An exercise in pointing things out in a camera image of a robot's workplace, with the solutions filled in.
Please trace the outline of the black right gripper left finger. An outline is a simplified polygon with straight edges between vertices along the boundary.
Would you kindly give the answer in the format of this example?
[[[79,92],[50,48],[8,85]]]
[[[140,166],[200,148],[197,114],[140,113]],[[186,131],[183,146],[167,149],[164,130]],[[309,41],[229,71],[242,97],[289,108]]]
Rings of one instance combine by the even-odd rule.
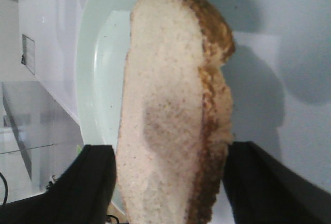
[[[45,193],[7,204],[1,223],[106,223],[116,183],[110,145],[86,145]]]

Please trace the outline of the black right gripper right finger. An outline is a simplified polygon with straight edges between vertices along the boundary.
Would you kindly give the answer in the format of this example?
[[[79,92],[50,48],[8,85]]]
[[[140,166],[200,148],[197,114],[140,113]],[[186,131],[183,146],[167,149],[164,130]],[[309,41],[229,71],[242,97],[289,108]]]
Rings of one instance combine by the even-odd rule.
[[[330,223],[330,193],[251,141],[229,147],[223,184],[235,223]]]

